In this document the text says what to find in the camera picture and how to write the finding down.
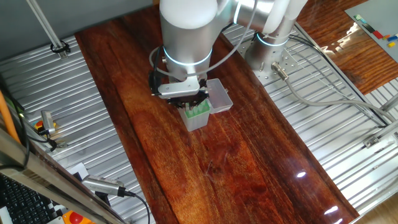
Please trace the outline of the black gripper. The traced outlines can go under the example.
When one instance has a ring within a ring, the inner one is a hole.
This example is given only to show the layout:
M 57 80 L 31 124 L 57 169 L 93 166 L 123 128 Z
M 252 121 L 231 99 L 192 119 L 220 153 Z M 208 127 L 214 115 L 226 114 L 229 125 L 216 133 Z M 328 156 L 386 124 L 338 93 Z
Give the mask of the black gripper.
M 196 95 L 182 96 L 179 99 L 168 99 L 167 103 L 176 108 L 184 108 L 187 103 L 192 106 L 198 106 L 209 97 L 206 81 L 200 80 L 199 84 L 200 89 Z

